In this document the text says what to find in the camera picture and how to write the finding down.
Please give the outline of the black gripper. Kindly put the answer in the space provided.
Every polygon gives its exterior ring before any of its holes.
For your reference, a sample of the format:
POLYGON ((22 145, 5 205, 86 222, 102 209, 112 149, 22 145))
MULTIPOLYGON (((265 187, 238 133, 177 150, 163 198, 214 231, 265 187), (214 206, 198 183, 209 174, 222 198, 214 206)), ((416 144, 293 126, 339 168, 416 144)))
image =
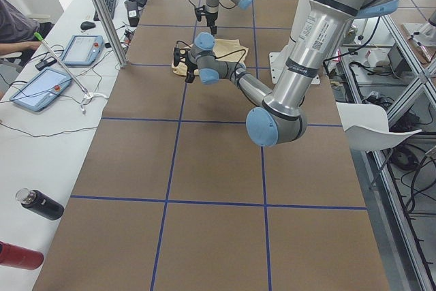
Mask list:
POLYGON ((195 8, 195 16, 198 22, 202 21, 202 18, 206 18, 206 26, 210 27, 211 34, 217 34, 216 20, 218 18, 218 7, 210 7, 202 5, 195 8))
POLYGON ((198 74, 198 66, 189 58, 190 50, 190 46, 175 46, 173 50, 172 71, 176 75, 186 76, 186 83, 192 83, 198 74))

